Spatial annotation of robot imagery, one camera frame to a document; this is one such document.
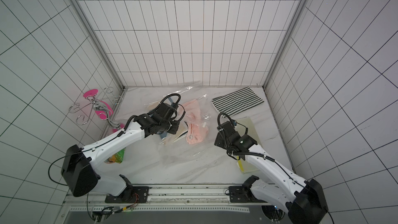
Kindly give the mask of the blue and beige towel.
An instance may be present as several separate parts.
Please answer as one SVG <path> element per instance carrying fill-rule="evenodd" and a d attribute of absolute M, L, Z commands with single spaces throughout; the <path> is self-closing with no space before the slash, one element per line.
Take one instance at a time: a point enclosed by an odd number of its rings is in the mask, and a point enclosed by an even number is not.
<path fill-rule="evenodd" d="M 179 123 L 185 115 L 185 110 L 183 110 L 181 117 L 176 119 L 180 100 L 180 94 L 172 93 L 163 98 L 157 107 L 147 113 L 153 123 L 145 129 L 145 137 L 164 133 L 176 134 Z"/>

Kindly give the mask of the pink towel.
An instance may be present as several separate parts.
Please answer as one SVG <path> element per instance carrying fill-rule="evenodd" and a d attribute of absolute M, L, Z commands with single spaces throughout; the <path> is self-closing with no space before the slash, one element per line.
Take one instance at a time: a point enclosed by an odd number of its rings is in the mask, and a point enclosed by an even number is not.
<path fill-rule="evenodd" d="M 185 110 L 183 121 L 188 126 L 187 143 L 190 145 L 202 143 L 208 134 L 207 123 L 202 119 L 198 100 L 191 100 L 182 105 Z"/>

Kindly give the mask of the green white striped towel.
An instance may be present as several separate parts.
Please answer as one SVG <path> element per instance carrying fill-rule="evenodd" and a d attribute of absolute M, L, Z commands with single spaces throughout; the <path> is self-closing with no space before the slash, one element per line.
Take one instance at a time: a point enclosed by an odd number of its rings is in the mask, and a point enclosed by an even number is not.
<path fill-rule="evenodd" d="M 218 113 L 225 113 L 232 117 L 263 104 L 264 100 L 251 87 L 246 87 L 215 97 L 211 103 Z"/>

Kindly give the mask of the clear plastic vacuum bag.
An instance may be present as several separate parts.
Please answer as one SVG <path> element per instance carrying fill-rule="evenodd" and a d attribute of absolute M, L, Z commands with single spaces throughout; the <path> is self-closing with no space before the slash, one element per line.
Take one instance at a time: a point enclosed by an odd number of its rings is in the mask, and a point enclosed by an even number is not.
<path fill-rule="evenodd" d="M 202 143 L 187 143 L 188 126 L 180 122 L 177 134 L 152 135 L 126 148 L 120 173 L 138 183 L 230 183 L 238 173 L 236 161 L 214 146 L 218 112 L 211 100 L 235 91 L 233 87 L 129 88 L 118 119 L 126 120 L 154 109 L 170 93 L 181 95 L 180 105 L 198 100 L 208 134 Z M 182 114 L 183 106 L 178 108 Z"/>

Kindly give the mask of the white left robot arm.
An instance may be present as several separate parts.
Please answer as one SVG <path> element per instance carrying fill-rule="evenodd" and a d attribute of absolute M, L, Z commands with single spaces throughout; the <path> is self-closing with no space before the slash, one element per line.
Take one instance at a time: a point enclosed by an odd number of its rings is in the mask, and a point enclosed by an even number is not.
<path fill-rule="evenodd" d="M 61 175 L 75 197 L 98 192 L 118 197 L 131 184 L 124 175 L 109 177 L 99 167 L 112 155 L 127 146 L 160 133 L 177 132 L 184 117 L 178 114 L 178 103 L 160 103 L 147 114 L 131 116 L 124 128 L 82 148 L 70 147 L 63 161 Z"/>

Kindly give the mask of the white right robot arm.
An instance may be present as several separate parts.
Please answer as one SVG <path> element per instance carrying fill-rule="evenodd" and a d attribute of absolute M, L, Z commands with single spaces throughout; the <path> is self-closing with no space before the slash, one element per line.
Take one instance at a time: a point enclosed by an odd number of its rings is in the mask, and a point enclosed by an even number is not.
<path fill-rule="evenodd" d="M 286 213 L 294 224 L 321 223 L 329 212 L 322 186 L 314 179 L 305 180 L 288 170 L 251 136 L 240 135 L 235 126 L 235 121 L 220 124 L 215 146 L 223 148 L 228 156 L 256 167 L 272 183 L 252 175 L 242 185 L 229 187 L 230 201 L 266 202 Z"/>

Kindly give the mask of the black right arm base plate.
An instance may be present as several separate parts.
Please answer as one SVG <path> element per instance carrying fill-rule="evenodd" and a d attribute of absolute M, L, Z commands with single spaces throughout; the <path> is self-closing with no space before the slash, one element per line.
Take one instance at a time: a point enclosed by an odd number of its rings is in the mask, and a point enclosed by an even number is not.
<path fill-rule="evenodd" d="M 251 191 L 253 183 L 258 180 L 259 177 L 252 175 L 240 186 L 229 186 L 225 194 L 229 196 L 231 203 L 265 203 L 257 199 Z"/>

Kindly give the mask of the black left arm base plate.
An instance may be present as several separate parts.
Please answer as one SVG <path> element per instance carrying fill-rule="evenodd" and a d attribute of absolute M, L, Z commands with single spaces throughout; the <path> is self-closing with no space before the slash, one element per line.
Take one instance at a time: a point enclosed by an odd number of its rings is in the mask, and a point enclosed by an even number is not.
<path fill-rule="evenodd" d="M 133 186 L 131 182 L 124 176 L 119 175 L 126 184 L 125 190 L 118 196 L 107 195 L 105 203 L 146 203 L 149 195 L 148 186 Z"/>

